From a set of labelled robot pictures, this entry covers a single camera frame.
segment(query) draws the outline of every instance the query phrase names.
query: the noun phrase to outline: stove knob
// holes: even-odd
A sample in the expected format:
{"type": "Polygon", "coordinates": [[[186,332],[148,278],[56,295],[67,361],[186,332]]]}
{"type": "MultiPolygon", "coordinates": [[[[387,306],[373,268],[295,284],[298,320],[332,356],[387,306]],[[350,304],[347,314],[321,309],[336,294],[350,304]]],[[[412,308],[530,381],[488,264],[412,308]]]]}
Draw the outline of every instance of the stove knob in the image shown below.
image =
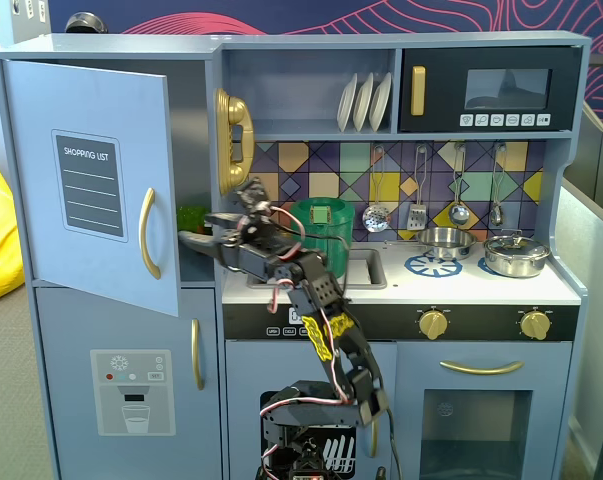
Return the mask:
{"type": "Polygon", "coordinates": [[[550,330],[550,319],[542,312],[528,312],[521,319],[521,331],[530,338],[545,339],[550,330]]]}
{"type": "Polygon", "coordinates": [[[430,340],[436,340],[448,328],[448,320],[441,312],[430,310],[421,315],[419,328],[430,340]]]}

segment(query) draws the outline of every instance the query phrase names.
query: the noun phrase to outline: floor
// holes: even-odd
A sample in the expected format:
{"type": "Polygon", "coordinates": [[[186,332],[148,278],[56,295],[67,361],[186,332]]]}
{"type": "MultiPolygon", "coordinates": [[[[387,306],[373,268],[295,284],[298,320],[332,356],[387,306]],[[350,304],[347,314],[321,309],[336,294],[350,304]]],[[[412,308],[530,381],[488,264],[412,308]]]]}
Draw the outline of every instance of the floor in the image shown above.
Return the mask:
{"type": "MultiPolygon", "coordinates": [[[[52,479],[23,287],[0,299],[0,479],[52,479]]],[[[578,449],[568,442],[562,480],[590,479],[578,449]]]]}

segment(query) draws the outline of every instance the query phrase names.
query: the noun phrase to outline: white plate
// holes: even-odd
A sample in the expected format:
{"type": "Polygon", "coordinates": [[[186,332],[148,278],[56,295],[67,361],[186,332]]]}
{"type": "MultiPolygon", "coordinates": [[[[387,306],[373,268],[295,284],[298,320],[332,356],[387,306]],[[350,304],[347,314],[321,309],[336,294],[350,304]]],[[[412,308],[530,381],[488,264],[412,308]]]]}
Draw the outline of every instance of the white plate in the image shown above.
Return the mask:
{"type": "Polygon", "coordinates": [[[375,132],[381,125],[383,120],[383,114],[385,113],[385,107],[388,104],[388,98],[390,98],[390,87],[392,86],[392,74],[386,73],[385,78],[379,84],[372,97],[372,106],[370,107],[370,125],[372,130],[375,132]]]}
{"type": "Polygon", "coordinates": [[[368,79],[359,89],[357,95],[357,101],[354,105],[354,128],[357,132],[361,131],[365,116],[368,113],[368,107],[370,106],[370,97],[372,96],[372,85],[374,83],[374,75],[368,75],[368,79]]]}
{"type": "Polygon", "coordinates": [[[341,102],[339,103],[339,111],[337,112],[337,123],[339,124],[339,130],[342,132],[345,130],[348,124],[348,118],[350,118],[350,111],[352,110],[352,102],[354,100],[354,92],[357,89],[357,74],[352,75],[352,80],[343,89],[341,95],[341,102]]]}

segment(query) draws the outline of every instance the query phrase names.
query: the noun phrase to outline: oven window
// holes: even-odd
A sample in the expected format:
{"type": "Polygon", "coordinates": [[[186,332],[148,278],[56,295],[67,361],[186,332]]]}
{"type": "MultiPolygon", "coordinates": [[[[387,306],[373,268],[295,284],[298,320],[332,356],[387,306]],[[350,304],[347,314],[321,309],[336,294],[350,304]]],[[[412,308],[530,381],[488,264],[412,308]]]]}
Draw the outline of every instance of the oven window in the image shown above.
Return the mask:
{"type": "Polygon", "coordinates": [[[532,392],[426,390],[420,480],[520,480],[532,392]]]}
{"type": "Polygon", "coordinates": [[[466,110],[541,110],[548,103],[550,70],[469,70],[466,110]]]}

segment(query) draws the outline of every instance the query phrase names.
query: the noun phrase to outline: telephone handset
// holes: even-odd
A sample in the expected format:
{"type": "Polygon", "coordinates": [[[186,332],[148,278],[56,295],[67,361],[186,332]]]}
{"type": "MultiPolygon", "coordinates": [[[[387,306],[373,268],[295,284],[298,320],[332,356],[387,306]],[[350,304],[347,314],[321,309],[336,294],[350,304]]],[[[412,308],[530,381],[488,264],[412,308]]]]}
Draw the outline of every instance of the telephone handset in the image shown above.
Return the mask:
{"type": "Polygon", "coordinates": [[[231,97],[222,88],[216,95],[217,138],[219,158],[219,189],[225,195],[248,178],[254,159],[254,127],[245,102],[231,97]],[[232,126],[239,125],[241,132],[242,162],[232,160],[232,126]]]}

